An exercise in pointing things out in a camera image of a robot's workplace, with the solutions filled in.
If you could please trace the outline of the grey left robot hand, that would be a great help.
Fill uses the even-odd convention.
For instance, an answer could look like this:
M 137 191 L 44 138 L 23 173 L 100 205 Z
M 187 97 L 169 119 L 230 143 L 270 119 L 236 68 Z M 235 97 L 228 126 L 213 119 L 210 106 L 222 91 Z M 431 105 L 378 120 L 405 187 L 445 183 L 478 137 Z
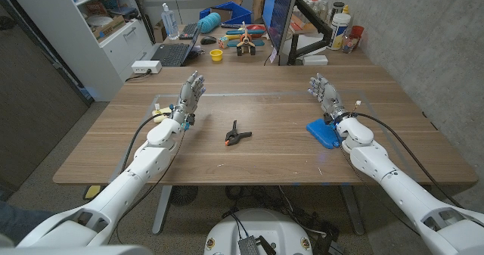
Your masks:
M 188 122 L 190 125 L 194 125 L 194 113 L 197 109 L 198 101 L 206 91 L 203 82 L 204 76 L 200 75 L 197 70 L 188 77 L 187 81 L 181 87 L 178 101 L 170 115 L 171 119 L 180 124 Z

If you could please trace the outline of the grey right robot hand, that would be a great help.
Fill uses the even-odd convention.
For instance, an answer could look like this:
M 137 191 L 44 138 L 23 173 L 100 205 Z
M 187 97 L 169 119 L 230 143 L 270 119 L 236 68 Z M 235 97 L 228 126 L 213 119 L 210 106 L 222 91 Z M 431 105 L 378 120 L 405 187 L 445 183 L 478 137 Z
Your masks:
M 335 87 L 320 73 L 316 77 L 311 77 L 309 93 L 318 99 L 324 114 L 324 121 L 328 123 L 338 123 L 344 116 L 348 115 L 340 94 Z

